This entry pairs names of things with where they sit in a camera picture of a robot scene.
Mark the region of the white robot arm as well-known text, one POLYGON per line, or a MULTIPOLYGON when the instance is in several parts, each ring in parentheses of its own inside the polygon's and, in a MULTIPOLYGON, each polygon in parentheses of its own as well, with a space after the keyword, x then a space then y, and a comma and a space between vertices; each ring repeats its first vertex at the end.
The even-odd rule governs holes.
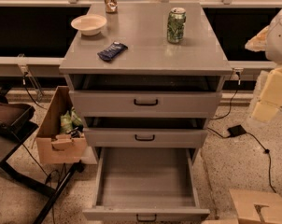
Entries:
POLYGON ((282 8, 270 24, 245 44, 251 51, 264 51, 269 61, 276 64, 271 70, 250 117, 258 122, 269 122, 282 107, 282 8))

